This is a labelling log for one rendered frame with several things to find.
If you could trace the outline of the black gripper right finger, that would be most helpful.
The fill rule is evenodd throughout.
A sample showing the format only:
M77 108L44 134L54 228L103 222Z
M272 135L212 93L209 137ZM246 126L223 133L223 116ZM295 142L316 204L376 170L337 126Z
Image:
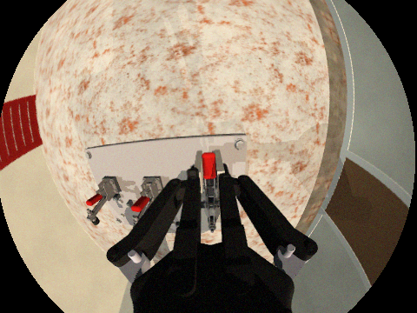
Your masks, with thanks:
M220 199L227 291L234 296L241 296L255 285L254 268L236 198L273 255L275 266L293 280L317 252L317 243L295 229L249 176L232 177L227 164L222 162L220 150L215 150L215 174Z

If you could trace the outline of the grey fixture plate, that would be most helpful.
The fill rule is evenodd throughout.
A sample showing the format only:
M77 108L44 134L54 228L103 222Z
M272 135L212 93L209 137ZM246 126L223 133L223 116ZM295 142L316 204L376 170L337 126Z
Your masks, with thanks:
M238 150L234 146L236 139L245 142L244 148ZM106 201L115 219L123 224L134 225L132 216L140 212L132 211L126 203L133 204L142 192L144 176L160 176L163 188L173 178L187 180L186 170L195 164L196 152L214 152L220 149L222 162L227 164L229 174L238 178L245 175L247 160L248 136L242 134L217 134L186 137L165 137L112 143L85 149L91 154L88 159L92 174L98 185L105 176L115 176L120 186L122 204ZM124 214L124 217L120 217Z

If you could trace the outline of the toggle clamp with red handle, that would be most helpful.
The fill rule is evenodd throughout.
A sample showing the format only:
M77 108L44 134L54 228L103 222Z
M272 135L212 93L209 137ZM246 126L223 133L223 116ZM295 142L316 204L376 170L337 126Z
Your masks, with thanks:
M141 189L142 189L142 192L140 193L140 198L131 206L131 209L133 211L140 212L138 216L133 216L134 226L136 225L138 220L142 217L143 212L148 209L148 207L153 203L153 201L158 196L158 194L162 191L163 186L162 186L161 177L160 176L144 176L142 178Z

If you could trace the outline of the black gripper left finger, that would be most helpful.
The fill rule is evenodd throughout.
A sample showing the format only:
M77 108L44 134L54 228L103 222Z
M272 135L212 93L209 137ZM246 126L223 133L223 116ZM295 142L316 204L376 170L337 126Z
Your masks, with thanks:
M202 150L198 150L195 165L187 170L187 180L171 179L130 233L107 251L107 259L131 284L150 269L150 261L182 206L167 286L174 294L182 297L195 292L197 243L201 242L202 186Z

